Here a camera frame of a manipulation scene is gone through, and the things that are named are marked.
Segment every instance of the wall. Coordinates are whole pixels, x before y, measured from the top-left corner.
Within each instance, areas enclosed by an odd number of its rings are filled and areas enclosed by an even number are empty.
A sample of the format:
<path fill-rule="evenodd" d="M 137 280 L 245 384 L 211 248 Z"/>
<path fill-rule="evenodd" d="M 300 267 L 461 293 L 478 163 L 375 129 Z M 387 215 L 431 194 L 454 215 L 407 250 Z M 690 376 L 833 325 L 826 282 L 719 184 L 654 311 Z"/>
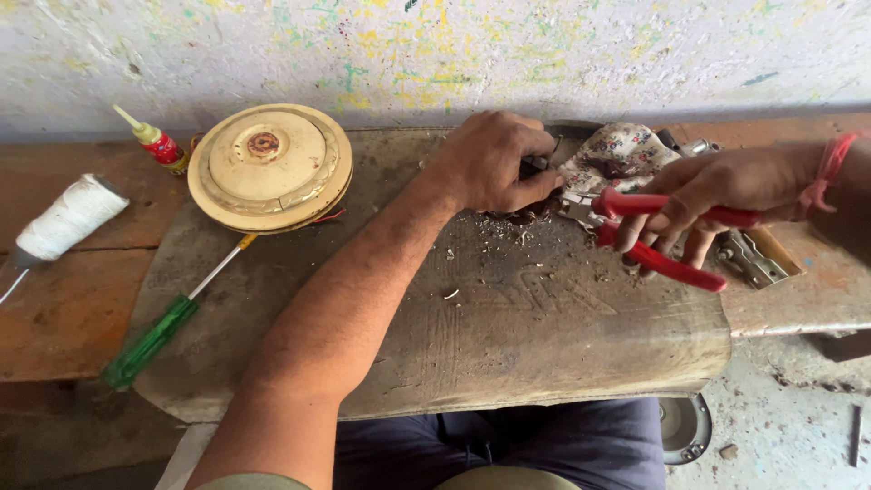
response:
<path fill-rule="evenodd" d="M 722 119 L 871 105 L 867 0 L 0 0 L 3 140 L 207 129 L 295 102 L 344 126 Z"/>

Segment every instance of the red-handled pliers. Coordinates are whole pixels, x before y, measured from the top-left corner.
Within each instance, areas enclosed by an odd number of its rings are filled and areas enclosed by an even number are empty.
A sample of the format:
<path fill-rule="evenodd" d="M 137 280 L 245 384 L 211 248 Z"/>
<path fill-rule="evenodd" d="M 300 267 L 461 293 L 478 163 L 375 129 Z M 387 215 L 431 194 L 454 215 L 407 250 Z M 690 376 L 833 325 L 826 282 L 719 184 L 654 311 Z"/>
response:
<path fill-rule="evenodd" d="M 601 194 L 565 193 L 562 199 L 563 206 L 559 214 L 581 221 L 587 228 L 592 228 L 598 237 L 597 247 L 614 244 L 618 227 L 616 222 L 611 221 L 614 217 L 618 215 L 655 214 L 668 202 L 667 195 L 621 194 L 613 187 L 606 187 Z M 750 228 L 760 222 L 758 211 L 723 208 L 721 206 L 711 208 L 701 217 L 737 228 Z M 673 261 L 644 245 L 641 241 L 635 242 L 632 250 L 626 252 L 626 256 L 675 281 L 707 289 L 714 293 L 719 293 L 726 288 L 726 279 L 723 277 L 694 269 L 682 262 Z"/>

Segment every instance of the green-handled screwdriver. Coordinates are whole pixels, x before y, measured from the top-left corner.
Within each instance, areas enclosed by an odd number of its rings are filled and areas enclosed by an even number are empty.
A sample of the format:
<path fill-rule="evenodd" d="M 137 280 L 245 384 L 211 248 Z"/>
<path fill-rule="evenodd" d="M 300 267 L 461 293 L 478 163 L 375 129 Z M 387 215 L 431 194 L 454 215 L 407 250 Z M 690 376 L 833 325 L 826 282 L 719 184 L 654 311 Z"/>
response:
<path fill-rule="evenodd" d="M 193 292 L 187 296 L 175 296 L 166 307 L 166 313 L 154 320 L 148 333 L 137 342 L 131 342 L 107 365 L 100 377 L 116 390 L 133 382 L 133 379 L 148 364 L 148 361 L 172 339 L 175 330 L 193 315 L 198 306 L 193 301 L 200 291 L 224 268 L 240 251 L 244 250 L 254 239 L 256 233 L 245 235 L 236 248 L 216 267 Z"/>

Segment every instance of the red glue bottle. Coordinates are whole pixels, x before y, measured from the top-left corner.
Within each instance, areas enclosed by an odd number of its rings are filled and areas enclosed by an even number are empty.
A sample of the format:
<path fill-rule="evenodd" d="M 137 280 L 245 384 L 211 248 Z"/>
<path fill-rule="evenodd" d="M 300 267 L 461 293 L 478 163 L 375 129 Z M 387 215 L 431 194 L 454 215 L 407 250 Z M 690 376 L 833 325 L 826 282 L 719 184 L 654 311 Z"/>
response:
<path fill-rule="evenodd" d="M 151 153 L 163 168 L 169 170 L 169 173 L 173 175 L 187 173 L 187 163 L 191 155 L 177 145 L 172 138 L 148 123 L 140 123 L 117 105 L 112 104 L 111 106 L 130 123 L 130 126 L 133 126 L 133 134 L 139 139 L 139 144 L 148 153 Z"/>

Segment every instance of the red thread bracelet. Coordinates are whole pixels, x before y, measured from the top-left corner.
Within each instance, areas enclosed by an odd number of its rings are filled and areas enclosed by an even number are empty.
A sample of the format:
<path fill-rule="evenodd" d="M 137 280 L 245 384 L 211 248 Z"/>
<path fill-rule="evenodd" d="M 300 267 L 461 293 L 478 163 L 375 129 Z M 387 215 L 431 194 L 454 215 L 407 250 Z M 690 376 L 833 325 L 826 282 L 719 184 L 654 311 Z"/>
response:
<path fill-rule="evenodd" d="M 826 150 L 822 154 L 816 180 L 801 191 L 799 196 L 799 202 L 805 209 L 806 218 L 813 208 L 822 209 L 827 213 L 834 213 L 838 210 L 836 207 L 826 204 L 823 195 L 834 178 L 838 176 L 838 172 L 841 171 L 841 164 L 844 163 L 844 157 L 847 156 L 847 151 L 849 151 L 853 141 L 860 136 L 867 137 L 868 135 L 868 131 L 853 131 L 828 141 Z"/>

